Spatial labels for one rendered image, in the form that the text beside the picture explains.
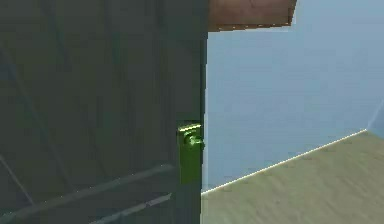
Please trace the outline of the dark green room door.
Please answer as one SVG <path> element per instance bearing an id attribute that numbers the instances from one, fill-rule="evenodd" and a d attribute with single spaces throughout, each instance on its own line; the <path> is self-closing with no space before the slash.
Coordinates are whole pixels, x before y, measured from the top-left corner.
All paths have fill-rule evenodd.
<path id="1" fill-rule="evenodd" d="M 0 0 L 0 224 L 202 224 L 208 0 Z"/>

